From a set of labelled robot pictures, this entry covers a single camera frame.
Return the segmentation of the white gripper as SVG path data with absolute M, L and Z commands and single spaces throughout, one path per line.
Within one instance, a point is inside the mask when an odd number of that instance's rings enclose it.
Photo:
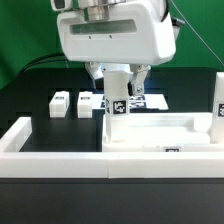
M 143 95 L 151 67 L 134 64 L 163 64 L 176 52 L 168 0 L 56 0 L 56 11 L 63 53 L 86 62 L 95 89 L 104 87 L 100 63 L 132 64 L 128 93 Z

